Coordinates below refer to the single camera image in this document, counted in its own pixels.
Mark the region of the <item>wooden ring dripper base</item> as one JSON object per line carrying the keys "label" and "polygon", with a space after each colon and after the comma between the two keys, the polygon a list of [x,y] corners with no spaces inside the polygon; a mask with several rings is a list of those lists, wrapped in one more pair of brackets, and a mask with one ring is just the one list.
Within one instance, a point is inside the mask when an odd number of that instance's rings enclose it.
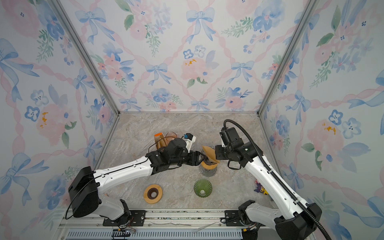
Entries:
{"label": "wooden ring dripper base", "polygon": [[201,167],[203,168],[203,170],[206,170],[206,171],[211,171],[211,170],[214,170],[218,167],[218,163],[212,163],[212,162],[208,162],[206,163],[205,161],[201,162]]}

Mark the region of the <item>orange coffee filter holder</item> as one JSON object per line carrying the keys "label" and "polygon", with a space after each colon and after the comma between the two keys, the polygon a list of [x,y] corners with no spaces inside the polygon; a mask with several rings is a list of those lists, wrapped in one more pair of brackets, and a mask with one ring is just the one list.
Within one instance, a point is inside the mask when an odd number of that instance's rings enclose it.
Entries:
{"label": "orange coffee filter holder", "polygon": [[158,133],[154,135],[156,148],[159,150],[162,147],[166,147],[168,145],[167,136],[163,133]]}

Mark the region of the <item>grey glass dripper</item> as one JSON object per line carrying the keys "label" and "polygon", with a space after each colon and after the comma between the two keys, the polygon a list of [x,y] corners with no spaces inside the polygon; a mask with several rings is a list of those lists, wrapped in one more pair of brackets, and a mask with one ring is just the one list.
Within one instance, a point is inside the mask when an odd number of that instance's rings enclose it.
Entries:
{"label": "grey glass dripper", "polygon": [[207,157],[205,160],[207,160],[208,166],[213,166],[220,163],[219,160],[211,159],[210,157]]}

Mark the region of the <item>grey glass carafe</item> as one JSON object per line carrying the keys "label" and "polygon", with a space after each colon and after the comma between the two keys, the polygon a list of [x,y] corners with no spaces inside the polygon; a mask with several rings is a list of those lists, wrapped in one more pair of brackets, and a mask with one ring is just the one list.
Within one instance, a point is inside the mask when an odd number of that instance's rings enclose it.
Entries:
{"label": "grey glass carafe", "polygon": [[216,174],[217,169],[208,170],[208,169],[202,168],[200,169],[200,172],[205,177],[213,177]]}

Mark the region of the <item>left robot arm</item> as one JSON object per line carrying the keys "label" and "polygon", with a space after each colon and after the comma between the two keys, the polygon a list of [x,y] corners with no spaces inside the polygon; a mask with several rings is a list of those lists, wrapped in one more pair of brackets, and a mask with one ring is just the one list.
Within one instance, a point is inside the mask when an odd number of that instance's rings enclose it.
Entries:
{"label": "left robot arm", "polygon": [[126,201],[106,196],[110,189],[128,181],[176,169],[183,165],[199,166],[207,156],[192,151],[193,142],[175,138],[166,147],[147,153],[132,162],[107,169],[81,169],[69,186],[69,211],[72,217],[82,218],[96,214],[113,225],[126,226],[132,214]]}

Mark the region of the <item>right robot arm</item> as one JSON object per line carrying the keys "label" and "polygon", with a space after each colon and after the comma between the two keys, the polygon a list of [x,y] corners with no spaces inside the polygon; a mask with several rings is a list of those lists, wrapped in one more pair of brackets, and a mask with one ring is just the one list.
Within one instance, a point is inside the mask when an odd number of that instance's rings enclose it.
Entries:
{"label": "right robot arm", "polygon": [[239,206],[241,223],[248,227],[263,225],[274,229],[282,240],[304,240],[316,230],[330,239],[320,223],[321,208],[300,197],[275,171],[250,135],[246,131],[243,133],[249,140],[247,143],[235,128],[223,127],[220,132],[222,143],[215,147],[216,158],[239,163],[241,169],[251,173],[264,187],[278,208],[246,201]]}

